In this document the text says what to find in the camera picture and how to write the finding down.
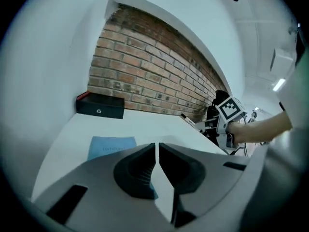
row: black rectangular slot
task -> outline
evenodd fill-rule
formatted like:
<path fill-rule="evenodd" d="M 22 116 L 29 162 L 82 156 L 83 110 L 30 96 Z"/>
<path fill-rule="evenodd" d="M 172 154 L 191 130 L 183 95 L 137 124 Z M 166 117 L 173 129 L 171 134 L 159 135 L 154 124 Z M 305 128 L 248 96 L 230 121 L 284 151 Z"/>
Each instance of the black rectangular slot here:
<path fill-rule="evenodd" d="M 72 186 L 46 214 L 58 223 L 65 224 L 87 189 L 79 185 Z"/>
<path fill-rule="evenodd" d="M 244 171 L 245 168 L 246 168 L 246 165 L 242 165 L 242 164 L 238 164 L 238 163 L 233 163 L 233 162 L 230 162 L 230 161 L 228 161 L 225 164 L 223 164 L 223 166 L 225 166 L 227 168 L 241 170 L 241 171 Z"/>

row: ceiling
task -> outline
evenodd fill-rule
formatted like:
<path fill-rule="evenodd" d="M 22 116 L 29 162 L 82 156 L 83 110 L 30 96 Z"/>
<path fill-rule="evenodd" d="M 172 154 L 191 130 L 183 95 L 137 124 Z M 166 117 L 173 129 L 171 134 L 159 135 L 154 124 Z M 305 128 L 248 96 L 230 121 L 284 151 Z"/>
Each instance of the ceiling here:
<path fill-rule="evenodd" d="M 272 89 L 279 77 L 270 72 L 275 48 L 296 59 L 297 22 L 282 0 L 222 0 L 235 20 L 242 41 L 246 83 Z"/>

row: table top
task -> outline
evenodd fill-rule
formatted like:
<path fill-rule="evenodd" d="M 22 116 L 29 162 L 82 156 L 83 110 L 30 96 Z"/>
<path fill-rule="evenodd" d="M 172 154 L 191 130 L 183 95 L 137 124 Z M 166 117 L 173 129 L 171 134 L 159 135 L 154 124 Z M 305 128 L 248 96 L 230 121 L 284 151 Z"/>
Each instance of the table top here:
<path fill-rule="evenodd" d="M 87 161 L 93 136 L 134 136 L 137 145 L 162 142 L 225 154 L 179 116 L 133 110 L 125 110 L 123 119 L 75 114 L 47 152 L 33 188 L 31 201 L 34 202 L 50 185 Z"/>

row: white ceiling-mounted box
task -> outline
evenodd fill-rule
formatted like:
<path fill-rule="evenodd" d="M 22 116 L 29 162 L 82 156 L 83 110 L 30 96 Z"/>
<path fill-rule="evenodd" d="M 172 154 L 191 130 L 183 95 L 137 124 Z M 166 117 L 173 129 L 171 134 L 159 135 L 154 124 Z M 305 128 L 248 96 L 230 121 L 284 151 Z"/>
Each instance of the white ceiling-mounted box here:
<path fill-rule="evenodd" d="M 293 58 L 290 53 L 280 48 L 275 48 L 270 65 L 270 72 L 278 78 L 285 78 L 292 67 L 292 63 Z"/>

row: black box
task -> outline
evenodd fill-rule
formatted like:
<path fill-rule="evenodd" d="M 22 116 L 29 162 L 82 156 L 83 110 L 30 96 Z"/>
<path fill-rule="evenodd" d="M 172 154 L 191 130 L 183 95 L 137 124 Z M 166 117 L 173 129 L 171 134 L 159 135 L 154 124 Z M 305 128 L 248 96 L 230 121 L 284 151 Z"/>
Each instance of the black box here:
<path fill-rule="evenodd" d="M 76 99 L 76 113 L 107 118 L 124 117 L 125 100 L 86 92 Z"/>

